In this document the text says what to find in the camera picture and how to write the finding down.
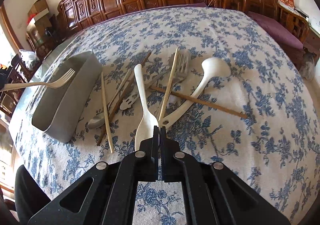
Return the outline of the purple sofa cushion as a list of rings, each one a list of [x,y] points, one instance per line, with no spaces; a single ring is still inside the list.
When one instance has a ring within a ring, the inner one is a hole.
[[[206,3],[183,4],[183,5],[173,5],[173,7],[207,7],[207,4]]]

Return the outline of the white plastic bag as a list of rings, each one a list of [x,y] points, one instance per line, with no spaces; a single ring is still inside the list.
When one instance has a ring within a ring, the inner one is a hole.
[[[29,70],[33,70],[33,68],[35,68],[40,62],[40,59],[33,51],[26,51],[24,49],[20,49],[19,53],[21,60],[24,62],[25,66]]]

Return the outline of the cream plastic ladle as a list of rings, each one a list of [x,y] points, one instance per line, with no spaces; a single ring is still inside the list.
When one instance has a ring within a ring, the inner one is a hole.
[[[201,63],[201,67],[203,69],[203,77],[197,88],[191,94],[191,98],[197,99],[204,91],[204,88],[209,80],[213,77],[228,77],[231,74],[228,64],[224,60],[217,57],[205,59]],[[161,127],[164,126],[166,129],[171,127],[178,119],[182,117],[182,115],[192,106],[192,104],[193,101],[185,101],[173,113],[170,113],[161,120]]]

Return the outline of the cream plastic spoon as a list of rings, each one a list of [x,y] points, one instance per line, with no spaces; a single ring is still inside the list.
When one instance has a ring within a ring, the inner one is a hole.
[[[135,150],[138,151],[143,140],[153,137],[153,130],[155,126],[158,126],[158,120],[148,109],[141,64],[135,66],[134,73],[143,110],[143,116],[135,136]]]

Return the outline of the grey fluffy bag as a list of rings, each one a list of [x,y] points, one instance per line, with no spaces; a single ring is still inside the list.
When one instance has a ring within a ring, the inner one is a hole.
[[[305,53],[303,56],[303,63],[299,70],[299,73],[303,78],[311,81],[315,76],[315,62],[312,53]]]

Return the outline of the red greeting card box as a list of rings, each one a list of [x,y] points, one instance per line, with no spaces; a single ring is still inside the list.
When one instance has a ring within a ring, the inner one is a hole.
[[[294,0],[278,0],[278,4],[291,11],[295,9]]]

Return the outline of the light bamboo chopstick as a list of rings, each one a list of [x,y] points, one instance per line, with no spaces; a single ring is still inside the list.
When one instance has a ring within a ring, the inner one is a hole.
[[[162,119],[165,113],[165,109],[167,106],[167,101],[170,95],[170,90],[171,90],[171,86],[172,86],[172,80],[174,78],[175,72],[176,72],[176,64],[178,61],[178,54],[179,54],[179,48],[176,49],[175,54],[174,54],[174,60],[172,62],[172,67],[171,67],[171,72],[170,72],[170,76],[167,82],[167,87],[163,96],[163,101],[162,101],[162,106],[161,106],[161,110],[160,110],[160,114],[159,114],[159,118],[158,118],[158,123],[161,126],[162,125]]]
[[[113,141],[112,141],[112,136],[111,136],[110,123],[109,123],[109,119],[108,119],[108,110],[107,110],[107,103],[106,103],[106,93],[105,93],[103,72],[101,72],[100,76],[101,76],[101,91],[102,91],[102,102],[103,102],[103,110],[104,110],[106,135],[107,135],[107,140],[108,140],[110,152],[114,153],[114,146],[113,146]]]

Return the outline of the dark wooden dining chair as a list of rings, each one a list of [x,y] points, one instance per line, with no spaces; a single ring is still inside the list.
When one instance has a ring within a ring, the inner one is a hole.
[[[27,83],[31,80],[41,62],[38,57],[32,61],[31,69],[19,55],[15,55],[11,61],[11,66],[1,68],[1,86],[12,83]],[[1,111],[8,117],[12,117],[13,112],[21,98],[24,89],[15,89],[9,91],[1,91]]]

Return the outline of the blue floral tablecloth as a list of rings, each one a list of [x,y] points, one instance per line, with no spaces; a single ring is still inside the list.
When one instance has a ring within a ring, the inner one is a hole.
[[[99,161],[115,163],[135,149],[142,118],[139,101],[110,123],[114,151],[88,123],[103,111],[101,88],[111,99],[127,71],[145,61],[145,81],[165,88],[175,50],[190,53],[187,77],[174,88],[192,94],[203,78],[202,62],[224,60],[231,71],[214,76],[201,99],[247,115],[246,119],[193,104],[167,129],[168,138],[206,164],[223,162],[291,224],[306,216],[319,193],[319,120],[312,97],[280,46],[250,17],[234,10],[173,7],[129,14],[89,27],[72,40],[44,75],[54,81],[65,61],[92,52],[104,67],[68,143],[32,125],[45,88],[32,87],[9,130],[35,182],[55,198]]]

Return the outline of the dark brown wooden chopstick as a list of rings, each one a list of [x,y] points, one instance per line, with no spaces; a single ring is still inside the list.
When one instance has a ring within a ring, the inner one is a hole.
[[[131,86],[133,85],[135,80],[134,75],[132,75],[132,77],[130,78],[128,84],[126,85],[125,89],[123,90],[123,92],[121,93],[117,103],[115,104],[112,112],[110,114],[107,115],[107,117],[105,117],[105,120],[108,120],[108,122],[106,123],[106,127],[103,127],[101,132],[100,132],[100,137],[97,141],[97,146],[100,146],[103,138],[105,135],[107,135],[108,138],[108,144],[110,147],[111,152],[114,152],[114,148],[113,148],[113,142],[112,142],[112,137],[111,137],[111,130],[110,130],[110,122],[113,120],[116,112],[119,110],[120,108],[120,104],[122,103],[123,99],[125,98],[125,96],[128,94],[128,92],[131,89]]]

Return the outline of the stacked cardboard boxes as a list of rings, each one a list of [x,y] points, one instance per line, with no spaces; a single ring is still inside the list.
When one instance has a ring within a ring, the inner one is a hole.
[[[46,0],[37,0],[28,12],[27,34],[34,41],[44,39],[46,32],[52,31],[49,7]]]

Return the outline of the grey metal tray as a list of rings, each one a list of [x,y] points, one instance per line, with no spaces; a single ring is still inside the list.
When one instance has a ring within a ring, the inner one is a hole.
[[[31,120],[34,127],[63,143],[73,137],[86,101],[100,77],[102,65],[92,51],[83,52],[62,62],[53,80],[69,69],[75,70],[75,75],[60,88],[46,89]]]

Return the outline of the wooden side table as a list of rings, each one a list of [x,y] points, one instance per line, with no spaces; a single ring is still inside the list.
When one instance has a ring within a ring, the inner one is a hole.
[[[319,33],[311,26],[309,26],[308,34],[304,40],[304,48],[308,49],[309,52],[319,55],[320,49],[320,38]]]

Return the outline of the wooden window frame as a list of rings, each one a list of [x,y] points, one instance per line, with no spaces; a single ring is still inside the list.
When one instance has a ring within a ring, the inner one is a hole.
[[[18,40],[12,26],[10,23],[10,20],[8,18],[7,12],[5,10],[5,6],[4,4],[1,4],[1,18],[3,21],[3,25],[4,25],[4,32],[5,35],[10,43],[10,45],[12,46],[12,48],[14,49],[14,51],[16,53],[18,53],[18,51],[20,49],[23,49],[23,46],[21,45],[20,41]]]

